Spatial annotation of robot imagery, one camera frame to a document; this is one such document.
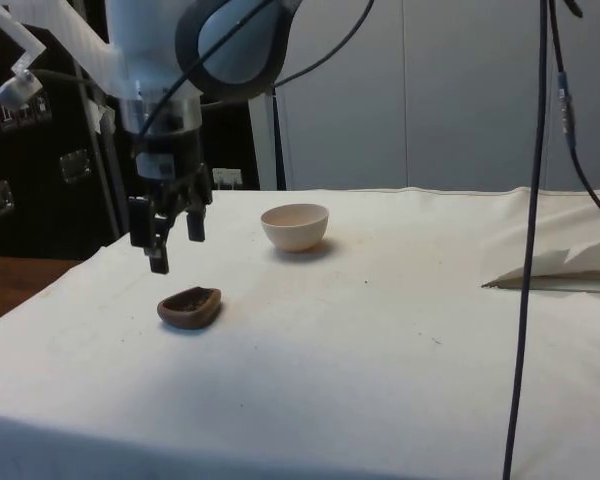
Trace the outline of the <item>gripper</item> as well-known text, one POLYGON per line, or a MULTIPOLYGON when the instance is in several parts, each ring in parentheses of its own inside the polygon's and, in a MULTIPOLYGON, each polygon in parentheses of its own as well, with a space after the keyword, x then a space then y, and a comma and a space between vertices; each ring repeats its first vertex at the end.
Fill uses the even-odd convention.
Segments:
POLYGON ((128 199, 129 233, 133 247, 141 248, 152 273, 168 274, 167 240, 173 226, 169 192, 178 190, 186 212, 188 237, 205 240, 207 206, 213 201, 213 183, 197 129, 173 135, 132 136, 132 158, 142 183, 142 196, 128 199))

